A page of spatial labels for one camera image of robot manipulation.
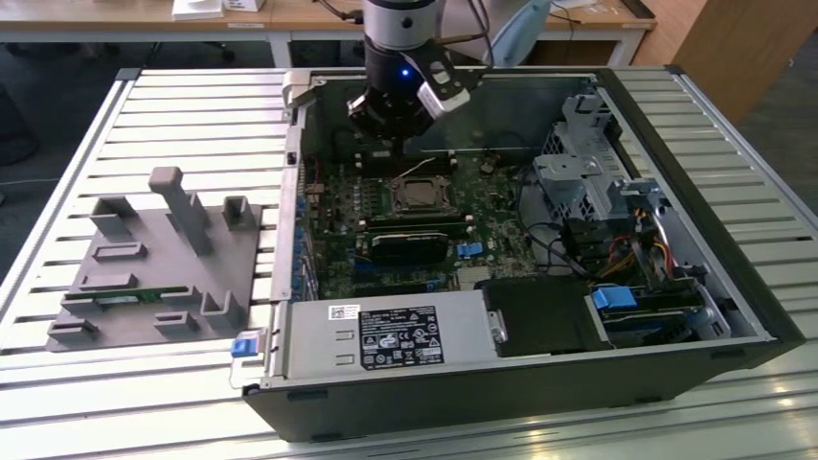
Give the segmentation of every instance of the white label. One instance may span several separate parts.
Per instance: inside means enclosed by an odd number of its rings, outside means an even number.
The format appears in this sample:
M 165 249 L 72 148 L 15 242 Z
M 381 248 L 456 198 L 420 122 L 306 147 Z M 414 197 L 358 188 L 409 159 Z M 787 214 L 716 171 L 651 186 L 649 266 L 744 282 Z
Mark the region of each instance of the white label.
M 110 305 L 110 304 L 137 304 L 138 299 L 134 295 L 122 295 L 121 297 L 108 297 L 106 299 L 96 299 L 97 304 L 100 305 Z
M 329 306 L 329 320 L 357 319 L 357 313 L 360 313 L 360 305 Z
M 228 22 L 228 29 L 262 29 L 264 25 L 258 22 Z

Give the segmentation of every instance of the gray carpet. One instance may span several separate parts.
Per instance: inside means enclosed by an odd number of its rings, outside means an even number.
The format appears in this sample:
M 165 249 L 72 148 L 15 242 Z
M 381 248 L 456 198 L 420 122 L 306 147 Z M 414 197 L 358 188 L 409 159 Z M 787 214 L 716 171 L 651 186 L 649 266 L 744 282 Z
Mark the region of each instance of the gray carpet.
M 338 63 L 338 48 L 298 43 L 296 65 L 330 66 Z M 236 61 L 225 64 L 217 50 L 198 43 L 169 43 L 156 55 L 153 68 L 269 67 L 264 43 L 229 43 Z M 25 45 L 27 56 L 13 57 L 0 50 L 0 83 L 34 131 L 41 147 L 14 165 L 0 167 L 0 184 L 27 179 L 57 179 L 70 161 L 116 72 L 140 67 L 149 44 L 121 44 L 116 56 L 88 58 L 66 54 L 54 45 Z M 345 54 L 345 65 L 360 61 Z M 818 211 L 818 35 L 813 35 L 784 70 L 765 98 L 745 117 L 741 134 L 792 185 L 812 210 Z M 14 261 L 53 181 L 0 185 L 5 203 L 0 206 L 0 280 Z

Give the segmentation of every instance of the motherboard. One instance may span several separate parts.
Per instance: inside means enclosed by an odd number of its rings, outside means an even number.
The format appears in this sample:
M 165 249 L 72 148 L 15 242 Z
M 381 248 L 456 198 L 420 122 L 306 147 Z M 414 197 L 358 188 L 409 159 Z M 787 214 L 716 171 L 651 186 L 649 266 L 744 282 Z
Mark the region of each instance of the motherboard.
M 368 159 L 324 170 L 316 159 L 306 174 L 318 298 L 471 289 L 536 272 L 515 206 L 521 165 L 488 150 Z

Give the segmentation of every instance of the power supply label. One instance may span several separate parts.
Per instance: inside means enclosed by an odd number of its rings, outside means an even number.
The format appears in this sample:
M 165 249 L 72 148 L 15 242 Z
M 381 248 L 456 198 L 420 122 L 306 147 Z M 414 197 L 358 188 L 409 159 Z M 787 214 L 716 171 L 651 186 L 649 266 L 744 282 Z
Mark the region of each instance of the power supply label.
M 366 371 L 442 363 L 434 307 L 361 311 L 360 365 Z

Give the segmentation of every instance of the aluminum extrusion table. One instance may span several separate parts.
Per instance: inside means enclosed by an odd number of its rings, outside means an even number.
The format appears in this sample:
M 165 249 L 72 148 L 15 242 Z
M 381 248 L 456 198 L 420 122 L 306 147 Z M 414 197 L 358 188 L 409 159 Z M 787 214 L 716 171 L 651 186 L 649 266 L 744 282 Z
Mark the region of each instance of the aluminum extrusion table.
M 624 86 L 803 334 L 805 344 L 673 401 L 336 443 L 281 441 L 230 388 L 229 340 L 50 354 L 94 226 L 96 196 L 158 206 L 146 177 L 178 166 L 204 205 L 264 207 L 250 327 L 269 314 L 282 70 L 142 71 L 118 80 L 0 287 L 0 456 L 129 458 L 804 458 L 818 449 L 818 224 L 685 76 L 617 69 Z M 643 175 L 651 171 L 625 143 Z M 250 362 L 233 383 L 260 373 Z

